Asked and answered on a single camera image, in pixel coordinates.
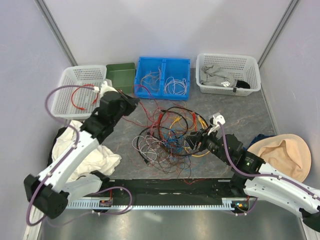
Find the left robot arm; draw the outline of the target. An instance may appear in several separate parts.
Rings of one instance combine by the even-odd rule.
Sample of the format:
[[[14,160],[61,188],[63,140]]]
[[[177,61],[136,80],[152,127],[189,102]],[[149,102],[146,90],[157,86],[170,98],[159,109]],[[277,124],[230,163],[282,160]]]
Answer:
[[[76,138],[56,161],[37,176],[28,175],[23,183],[27,200],[45,216],[55,219],[67,205],[84,196],[106,196],[109,178],[98,170],[69,182],[68,179],[83,160],[113,131],[123,116],[129,116],[139,99],[119,91],[108,91],[100,99],[91,116],[84,121]]]

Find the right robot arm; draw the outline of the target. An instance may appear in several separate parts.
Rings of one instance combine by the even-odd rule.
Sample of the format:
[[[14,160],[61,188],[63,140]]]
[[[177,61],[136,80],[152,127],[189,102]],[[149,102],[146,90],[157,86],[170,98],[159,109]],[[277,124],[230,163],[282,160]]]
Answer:
[[[281,173],[262,158],[248,152],[233,134],[217,138],[216,132],[201,129],[185,136],[191,149],[207,150],[234,172],[229,191],[270,202],[302,219],[314,231],[320,230],[320,191]]]

